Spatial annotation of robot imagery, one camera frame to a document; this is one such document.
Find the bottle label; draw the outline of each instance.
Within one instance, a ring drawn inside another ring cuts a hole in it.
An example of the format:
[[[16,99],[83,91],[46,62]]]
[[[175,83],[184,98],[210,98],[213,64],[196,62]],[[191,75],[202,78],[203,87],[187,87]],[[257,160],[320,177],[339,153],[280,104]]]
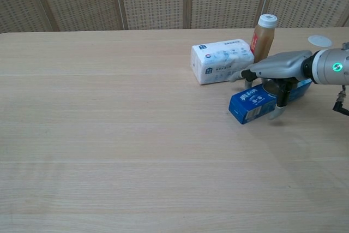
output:
[[[256,32],[254,32],[253,37],[252,37],[252,41],[251,41],[251,45],[250,45],[251,51],[253,54],[255,54],[257,39],[258,39],[258,36],[257,36]]]

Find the wood grain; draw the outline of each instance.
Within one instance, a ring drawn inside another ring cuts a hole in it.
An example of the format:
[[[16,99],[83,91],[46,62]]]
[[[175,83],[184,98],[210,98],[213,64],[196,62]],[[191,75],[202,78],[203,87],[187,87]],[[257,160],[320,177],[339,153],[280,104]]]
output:
[[[1,34],[0,232],[347,232],[339,88],[240,125],[243,83],[191,72],[191,45],[252,30]],[[311,34],[349,28],[277,29],[270,53]]]

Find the robotic arm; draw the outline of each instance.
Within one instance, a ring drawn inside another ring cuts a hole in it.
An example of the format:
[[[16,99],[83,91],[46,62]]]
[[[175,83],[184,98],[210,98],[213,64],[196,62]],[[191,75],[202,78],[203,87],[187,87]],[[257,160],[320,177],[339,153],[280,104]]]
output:
[[[333,110],[349,116],[349,110],[342,108],[346,96],[345,86],[349,85],[349,43],[344,43],[342,49],[320,50],[314,54],[303,50],[269,56],[235,72],[230,82],[245,79],[245,88],[249,88],[258,77],[272,79],[279,87],[276,107],[269,115],[270,120],[285,111],[291,90],[298,82],[306,79],[312,79],[320,85],[341,85],[342,91],[338,94]]]

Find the white tissue box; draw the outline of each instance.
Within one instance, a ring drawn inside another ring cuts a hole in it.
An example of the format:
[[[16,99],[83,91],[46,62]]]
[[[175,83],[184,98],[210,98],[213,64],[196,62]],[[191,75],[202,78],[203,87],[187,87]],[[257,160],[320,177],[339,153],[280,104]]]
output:
[[[254,61],[250,45],[242,39],[192,46],[191,68],[200,84],[228,81]]]

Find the green indicator light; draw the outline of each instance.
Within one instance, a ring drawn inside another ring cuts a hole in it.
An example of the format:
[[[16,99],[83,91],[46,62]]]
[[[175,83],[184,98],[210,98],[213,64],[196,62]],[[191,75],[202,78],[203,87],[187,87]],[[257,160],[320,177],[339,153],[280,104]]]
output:
[[[339,62],[334,63],[333,66],[332,66],[332,69],[335,72],[341,71],[342,68],[343,68],[343,65],[342,65],[342,63],[339,63]]]

